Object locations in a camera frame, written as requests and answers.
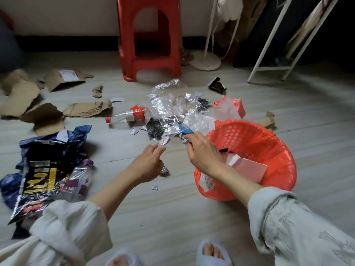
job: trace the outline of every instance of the plastic bottle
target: plastic bottle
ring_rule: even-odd
[[[69,202],[85,200],[91,184],[93,165],[94,162],[92,160],[85,159],[79,166],[75,167],[56,200],[66,200]]]
[[[106,117],[106,123],[144,121],[145,115],[149,112],[148,108],[135,106],[129,111],[123,111],[113,117]]]

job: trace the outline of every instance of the left hand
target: left hand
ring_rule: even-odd
[[[165,149],[158,145],[148,145],[143,153],[128,165],[126,170],[134,176],[137,185],[157,178],[164,165],[160,156]]]

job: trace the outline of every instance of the forearm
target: forearm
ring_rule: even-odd
[[[263,186],[242,177],[231,166],[225,165],[218,169],[215,179],[224,184],[247,207],[254,192]]]
[[[122,171],[107,186],[91,196],[88,201],[100,207],[109,221],[123,199],[137,185],[132,179],[134,178],[129,171]]]

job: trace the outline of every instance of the fan stand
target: fan stand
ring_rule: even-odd
[[[190,61],[190,65],[193,68],[196,68],[198,70],[213,71],[218,69],[222,63],[219,57],[217,57],[216,55],[210,52],[207,52],[209,38],[211,37],[212,25],[213,25],[214,14],[216,12],[216,7],[217,7],[217,0],[213,0],[212,13],[209,19],[208,35],[206,38],[206,45],[204,47],[204,51],[199,50],[191,53],[193,55],[193,60]]]

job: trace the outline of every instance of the bottle label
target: bottle label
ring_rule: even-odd
[[[126,111],[127,121],[144,121],[144,111],[142,109],[134,109]]]

